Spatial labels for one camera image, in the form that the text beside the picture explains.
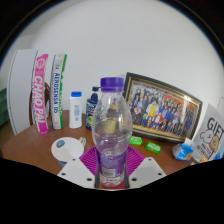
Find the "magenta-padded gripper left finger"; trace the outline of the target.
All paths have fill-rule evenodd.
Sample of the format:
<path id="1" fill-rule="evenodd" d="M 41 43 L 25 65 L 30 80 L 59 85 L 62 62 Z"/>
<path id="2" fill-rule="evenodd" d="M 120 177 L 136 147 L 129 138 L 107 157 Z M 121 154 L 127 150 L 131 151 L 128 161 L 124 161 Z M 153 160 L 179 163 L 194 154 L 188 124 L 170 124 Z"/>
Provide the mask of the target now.
<path id="1" fill-rule="evenodd" d="M 98 186 L 96 149 L 92 147 L 79 158 L 72 158 L 58 173 L 58 176 L 84 188 Z"/>

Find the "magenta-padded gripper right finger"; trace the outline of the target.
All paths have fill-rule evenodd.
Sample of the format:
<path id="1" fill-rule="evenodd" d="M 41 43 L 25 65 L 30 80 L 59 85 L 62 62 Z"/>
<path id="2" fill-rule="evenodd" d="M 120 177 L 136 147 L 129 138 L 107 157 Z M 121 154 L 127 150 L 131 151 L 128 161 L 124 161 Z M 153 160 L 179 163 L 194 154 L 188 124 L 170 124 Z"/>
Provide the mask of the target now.
<path id="1" fill-rule="evenodd" d="M 165 172 L 152 157 L 144 157 L 134 148 L 128 148 L 125 171 L 126 189 L 140 188 L 165 176 Z"/>

